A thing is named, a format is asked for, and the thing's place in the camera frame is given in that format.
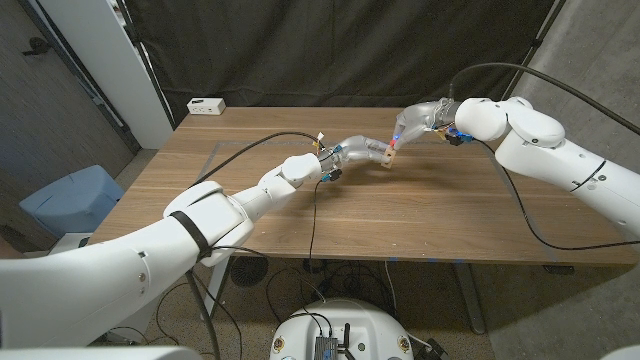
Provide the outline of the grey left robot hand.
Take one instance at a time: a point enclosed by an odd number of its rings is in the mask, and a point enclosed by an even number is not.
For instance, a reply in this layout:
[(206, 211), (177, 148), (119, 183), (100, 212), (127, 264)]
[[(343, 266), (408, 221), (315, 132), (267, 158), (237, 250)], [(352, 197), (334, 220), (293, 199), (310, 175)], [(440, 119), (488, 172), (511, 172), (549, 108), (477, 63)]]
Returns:
[(318, 156), (321, 171), (328, 172), (334, 168), (342, 168), (347, 163), (358, 161), (388, 164), (391, 159), (386, 155), (387, 148), (386, 143), (377, 139), (363, 135), (351, 136)]

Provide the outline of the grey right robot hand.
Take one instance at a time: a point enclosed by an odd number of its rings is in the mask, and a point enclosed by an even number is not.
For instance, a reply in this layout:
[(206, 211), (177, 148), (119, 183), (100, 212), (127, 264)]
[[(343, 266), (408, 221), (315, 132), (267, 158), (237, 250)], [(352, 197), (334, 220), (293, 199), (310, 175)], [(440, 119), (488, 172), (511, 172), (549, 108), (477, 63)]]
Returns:
[(455, 122), (455, 113), (460, 102), (450, 98), (423, 102), (403, 109), (396, 116), (392, 135), (392, 147), (399, 150), (407, 143), (420, 138), (427, 132), (448, 127)]

